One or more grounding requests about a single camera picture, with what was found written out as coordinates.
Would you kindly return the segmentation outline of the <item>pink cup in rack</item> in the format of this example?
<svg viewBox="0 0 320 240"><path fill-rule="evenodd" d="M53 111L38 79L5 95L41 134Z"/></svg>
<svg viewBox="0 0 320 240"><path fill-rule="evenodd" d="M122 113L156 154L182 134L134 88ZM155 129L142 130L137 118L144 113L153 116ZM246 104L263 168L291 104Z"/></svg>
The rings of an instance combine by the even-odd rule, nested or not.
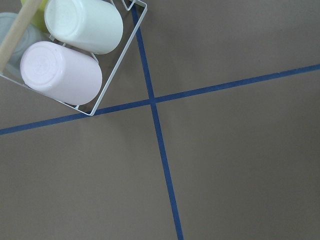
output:
<svg viewBox="0 0 320 240"><path fill-rule="evenodd" d="M75 106L92 101L102 86L102 71L93 57L49 41L24 52L20 72L31 89Z"/></svg>

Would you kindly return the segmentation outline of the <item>white cup in rack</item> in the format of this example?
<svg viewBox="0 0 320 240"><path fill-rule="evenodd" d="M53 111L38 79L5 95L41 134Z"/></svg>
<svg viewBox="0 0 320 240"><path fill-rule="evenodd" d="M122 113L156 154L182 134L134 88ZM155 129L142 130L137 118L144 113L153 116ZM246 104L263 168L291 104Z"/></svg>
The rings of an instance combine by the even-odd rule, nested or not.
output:
<svg viewBox="0 0 320 240"><path fill-rule="evenodd" d="M94 54L112 52L123 37L119 11L103 0L49 0L44 21L55 39Z"/></svg>

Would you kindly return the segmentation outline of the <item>grey cup in rack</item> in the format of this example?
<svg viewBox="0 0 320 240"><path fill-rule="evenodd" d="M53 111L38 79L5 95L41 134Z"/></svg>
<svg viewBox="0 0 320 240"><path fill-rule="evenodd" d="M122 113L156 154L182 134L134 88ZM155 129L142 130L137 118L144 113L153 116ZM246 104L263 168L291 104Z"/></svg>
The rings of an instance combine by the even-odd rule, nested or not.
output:
<svg viewBox="0 0 320 240"><path fill-rule="evenodd" d="M18 14L13 12L2 12L0 14L0 43L4 40L17 16ZM24 52L34 43L48 40L48 37L31 23L25 30L5 69L16 78L22 79L20 64Z"/></svg>

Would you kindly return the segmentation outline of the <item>yellow cup in rack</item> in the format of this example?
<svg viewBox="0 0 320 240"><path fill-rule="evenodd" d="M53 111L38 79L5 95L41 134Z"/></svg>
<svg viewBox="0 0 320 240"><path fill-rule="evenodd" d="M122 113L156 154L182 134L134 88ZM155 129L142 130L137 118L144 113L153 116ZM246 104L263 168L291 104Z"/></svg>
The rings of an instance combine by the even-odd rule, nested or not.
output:
<svg viewBox="0 0 320 240"><path fill-rule="evenodd" d="M41 2L36 13L34 14L31 20L31 23L45 34L49 33L45 23L45 8L47 3L48 3L48 0L43 0Z"/></svg>

